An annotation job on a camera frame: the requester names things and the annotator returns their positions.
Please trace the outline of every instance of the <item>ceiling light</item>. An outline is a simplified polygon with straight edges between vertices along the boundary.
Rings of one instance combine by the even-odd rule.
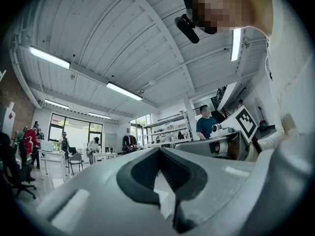
[[[31,54],[44,59],[46,61],[49,61],[53,64],[59,65],[65,69],[69,69],[70,68],[70,62],[66,61],[65,59],[59,58],[56,55],[53,55],[47,51],[41,50],[37,47],[34,46],[30,46],[29,47],[29,51]]]
[[[101,118],[105,118],[105,119],[111,119],[111,117],[109,116],[102,116],[102,115],[98,115],[98,114],[93,114],[93,113],[89,113],[90,116],[95,116],[95,117],[101,117]]]
[[[241,44],[241,29],[235,29],[233,30],[233,50],[232,50],[232,55],[231,55],[231,61],[235,61],[238,59],[238,54],[240,51],[240,44]]]
[[[115,91],[117,91],[119,93],[122,93],[124,95],[127,95],[127,96],[129,96],[129,97],[131,97],[131,98],[133,98],[135,100],[142,100],[142,97],[140,97],[140,96],[136,95],[135,93],[130,92],[130,91],[126,90],[126,89],[123,89],[120,86],[115,85],[114,83],[108,82],[107,87],[112,89],[112,90],[115,90]]]
[[[55,105],[55,106],[57,106],[57,107],[61,107],[61,108],[65,108],[65,109],[69,109],[69,107],[68,106],[66,106],[66,105],[63,105],[63,104],[59,104],[59,103],[57,103],[57,102],[53,102],[53,101],[50,101],[50,100],[45,100],[47,103],[49,103],[49,104],[52,104],[52,105]]]

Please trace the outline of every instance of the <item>man in blue shirt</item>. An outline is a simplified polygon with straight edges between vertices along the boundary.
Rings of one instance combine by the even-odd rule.
[[[200,118],[197,122],[197,135],[201,140],[205,140],[210,138],[210,134],[212,133],[212,126],[217,124],[216,119],[210,116],[210,110],[207,105],[203,105],[200,107],[200,112],[202,114],[202,118]]]

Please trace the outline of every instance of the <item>blue t-shirt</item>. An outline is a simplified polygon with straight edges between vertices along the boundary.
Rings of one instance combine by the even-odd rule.
[[[197,122],[197,132],[202,133],[208,139],[212,133],[212,126],[215,124],[217,124],[217,121],[213,117],[209,117],[208,119],[202,117]]]

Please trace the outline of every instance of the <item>brick wall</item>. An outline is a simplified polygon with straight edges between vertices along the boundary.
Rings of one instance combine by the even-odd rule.
[[[15,120],[12,137],[15,137],[17,130],[21,131],[24,126],[32,127],[35,106],[31,103],[15,76],[8,49],[2,46],[0,49],[0,71],[3,72],[4,70],[6,70],[6,74],[0,82],[0,106],[8,107],[11,101],[14,102]]]

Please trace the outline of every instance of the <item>table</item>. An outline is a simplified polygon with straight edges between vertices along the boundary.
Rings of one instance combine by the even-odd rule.
[[[47,165],[46,162],[50,161],[50,162],[60,162],[61,164],[61,170],[62,170],[62,176],[63,176],[63,181],[65,182],[65,176],[66,176],[66,168],[65,168],[65,159],[64,159],[64,151],[58,152],[58,151],[44,151],[39,149],[38,150],[39,153],[39,163],[40,163],[40,174],[41,174],[41,179],[44,180],[44,176],[43,176],[43,170],[42,170],[42,161],[44,161],[45,164],[45,171],[46,171],[46,175],[48,175],[47,173]]]
[[[114,158],[116,157],[116,153],[111,153],[111,152],[106,152],[106,153],[93,153],[93,161],[94,163],[96,163],[97,161],[97,157],[105,157],[108,156],[108,158],[110,156],[113,156]]]

